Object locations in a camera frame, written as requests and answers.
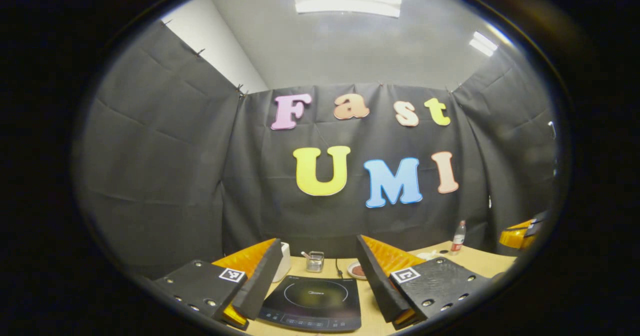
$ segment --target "metal cup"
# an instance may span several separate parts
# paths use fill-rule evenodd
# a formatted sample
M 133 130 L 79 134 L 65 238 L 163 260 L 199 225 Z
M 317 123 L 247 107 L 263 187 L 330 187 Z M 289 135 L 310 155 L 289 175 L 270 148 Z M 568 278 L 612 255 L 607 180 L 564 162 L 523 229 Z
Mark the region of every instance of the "metal cup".
M 325 265 L 325 253 L 322 251 L 309 252 L 311 259 L 306 259 L 307 272 L 322 272 L 322 268 Z

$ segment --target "letter m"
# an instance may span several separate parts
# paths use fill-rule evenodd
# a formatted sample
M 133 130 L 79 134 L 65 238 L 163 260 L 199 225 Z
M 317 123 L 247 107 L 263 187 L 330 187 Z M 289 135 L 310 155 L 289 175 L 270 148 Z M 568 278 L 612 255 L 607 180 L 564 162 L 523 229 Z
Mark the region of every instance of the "letter m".
M 384 161 L 366 161 L 364 168 L 368 170 L 371 184 L 371 197 L 366 201 L 366 206 L 375 208 L 386 205 L 387 202 L 382 197 L 383 190 L 392 205 L 398 201 L 400 190 L 400 202 L 403 204 L 413 204 L 422 200 L 423 195 L 418 188 L 419 163 L 417 158 L 403 158 L 394 176 Z

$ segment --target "table surface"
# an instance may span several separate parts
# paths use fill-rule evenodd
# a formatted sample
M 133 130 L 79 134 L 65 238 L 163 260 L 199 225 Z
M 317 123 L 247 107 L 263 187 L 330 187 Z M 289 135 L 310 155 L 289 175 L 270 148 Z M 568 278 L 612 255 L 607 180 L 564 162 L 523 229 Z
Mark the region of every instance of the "table surface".
M 441 244 L 432 245 L 414 251 L 409 251 L 410 254 L 418 255 L 422 252 L 430 253 L 432 251 L 439 252 L 441 250 L 450 250 L 451 241 L 442 242 Z M 438 256 L 445 257 L 454 261 L 458 265 L 471 270 L 483 277 L 494 277 L 496 274 L 506 271 L 516 259 L 512 256 L 502 256 L 500 254 L 493 254 L 489 252 L 480 251 L 471 247 L 463 246 L 462 249 L 455 256 L 449 253 L 439 254 Z M 358 261 L 356 258 L 339 258 L 338 267 L 342 270 L 342 276 L 352 279 L 352 276 L 347 272 L 347 268 L 352 263 Z M 291 257 L 291 269 L 287 275 L 303 276 L 303 277 L 315 277 L 322 279 L 337 279 L 338 271 L 336 270 L 336 259 L 325 258 L 324 267 L 322 272 L 307 272 L 307 263 L 304 257 Z M 270 295 L 272 291 L 279 285 L 280 282 L 272 283 L 267 295 Z M 369 286 L 369 282 L 366 279 L 358 279 L 358 293 L 360 299 L 360 312 L 362 327 L 356 331 L 347 332 L 350 336 L 386 336 L 396 332 L 391 322 L 386 323 L 382 318 L 382 313 L 378 308 L 376 299 L 373 295 L 373 291 Z M 256 320 L 249 321 L 249 327 L 245 331 L 247 334 L 254 336 L 315 336 L 318 333 L 313 331 L 302 331 L 296 329 L 288 329 L 285 327 L 278 327 L 256 318 Z

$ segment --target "foam letter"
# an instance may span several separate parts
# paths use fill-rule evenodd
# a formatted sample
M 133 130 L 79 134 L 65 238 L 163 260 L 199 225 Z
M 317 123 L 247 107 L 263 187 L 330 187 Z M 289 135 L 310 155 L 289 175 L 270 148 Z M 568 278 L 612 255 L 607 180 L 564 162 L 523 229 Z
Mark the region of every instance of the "foam letter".
M 440 176 L 438 192 L 441 194 L 452 193 L 458 189 L 458 183 L 453 178 L 451 158 L 452 154 L 448 151 L 438 152 L 431 155 L 431 160 L 434 160 L 436 165 L 438 165 L 438 173 Z
M 338 105 L 333 110 L 333 115 L 338 120 L 347 120 L 352 117 L 363 118 L 369 114 L 369 109 L 364 104 L 364 99 L 357 93 L 347 93 L 335 99 Z
M 291 115 L 295 115 L 295 118 L 301 118 L 302 113 L 305 112 L 305 106 L 302 102 L 311 104 L 311 95 L 305 93 L 292 94 L 291 96 L 278 96 L 275 98 L 275 101 L 278 103 L 278 109 L 276 110 L 276 120 L 271 124 L 271 129 L 293 129 L 296 126 L 296 122 L 291 120 Z
M 424 105 L 429 108 L 431 112 L 431 118 L 440 126 L 447 126 L 451 123 L 451 119 L 442 114 L 442 110 L 446 110 L 447 106 L 444 103 L 438 102 L 436 97 L 426 101 Z
M 316 178 L 316 158 L 320 149 L 315 147 L 298 148 L 293 151 L 297 160 L 295 181 L 298 188 L 312 196 L 329 196 L 339 193 L 347 184 L 347 154 L 352 151 L 347 146 L 333 146 L 326 153 L 333 156 L 333 178 L 329 182 L 320 182 Z
M 409 127 L 418 126 L 418 122 L 420 122 L 420 120 L 418 120 L 418 116 L 413 113 L 416 108 L 411 104 L 411 102 L 396 101 L 393 104 L 393 109 L 398 113 L 395 115 L 395 119 L 400 122 L 400 125 Z
M 384 161 L 366 161 L 364 168 L 368 170 L 371 185 L 371 197 L 366 201 L 366 207 L 382 207 L 387 203 L 382 197 L 382 190 L 392 205 L 398 201 L 400 189 L 402 189 L 400 202 L 403 204 L 413 204 L 422 200 L 423 195 L 418 189 L 419 163 L 417 158 L 403 158 L 394 176 Z

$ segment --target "induction cooktop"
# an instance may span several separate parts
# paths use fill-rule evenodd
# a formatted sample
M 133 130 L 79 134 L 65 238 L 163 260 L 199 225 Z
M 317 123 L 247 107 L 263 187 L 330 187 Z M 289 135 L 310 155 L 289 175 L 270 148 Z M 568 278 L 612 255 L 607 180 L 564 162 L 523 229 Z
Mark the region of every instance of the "induction cooktop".
M 258 318 L 314 332 L 357 330 L 362 325 L 357 281 L 287 276 L 264 300 Z

